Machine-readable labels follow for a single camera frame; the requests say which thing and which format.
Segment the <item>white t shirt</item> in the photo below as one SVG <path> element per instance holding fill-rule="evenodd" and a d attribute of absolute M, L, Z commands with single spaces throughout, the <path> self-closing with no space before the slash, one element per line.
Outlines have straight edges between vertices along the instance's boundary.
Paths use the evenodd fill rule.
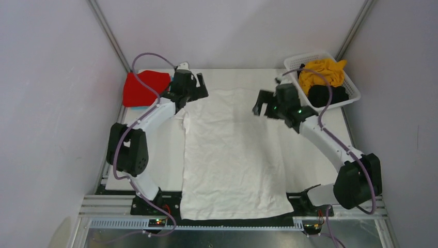
<path fill-rule="evenodd" d="M 258 91 L 214 90 L 181 110 L 180 212 L 188 220 L 260 219 L 293 211 L 279 123 L 253 114 Z"/>

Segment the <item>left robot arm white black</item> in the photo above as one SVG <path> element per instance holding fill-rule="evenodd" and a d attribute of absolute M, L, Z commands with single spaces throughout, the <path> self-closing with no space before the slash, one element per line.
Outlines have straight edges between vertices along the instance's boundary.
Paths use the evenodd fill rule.
<path fill-rule="evenodd" d="M 206 98 L 209 93 L 203 74 L 194 74 L 186 68 L 176 68 L 161 91 L 147 85 L 138 74 L 133 76 L 155 99 L 136 120 L 128 124 L 116 122 L 111 126 L 106 161 L 113 168 L 114 178 L 127 180 L 136 196 L 144 200 L 143 208 L 150 215 L 156 215 L 162 211 L 163 201 L 159 198 L 160 187 L 146 171 L 149 163 L 147 136 L 188 102 Z"/>

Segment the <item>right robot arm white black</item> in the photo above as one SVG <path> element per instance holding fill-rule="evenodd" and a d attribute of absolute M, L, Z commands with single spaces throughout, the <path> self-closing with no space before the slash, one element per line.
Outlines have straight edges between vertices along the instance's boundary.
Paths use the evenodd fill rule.
<path fill-rule="evenodd" d="M 375 154 L 364 154 L 336 137 L 322 123 L 322 113 L 301 105 L 292 83 L 279 84 L 275 91 L 260 90 L 253 114 L 259 116 L 263 105 L 267 106 L 267 118 L 283 120 L 288 128 L 314 144 L 338 172 L 334 183 L 304 192 L 306 198 L 300 201 L 300 209 L 305 215 L 314 215 L 321 206 L 333 204 L 374 214 L 377 196 L 382 193 L 381 164 Z"/>

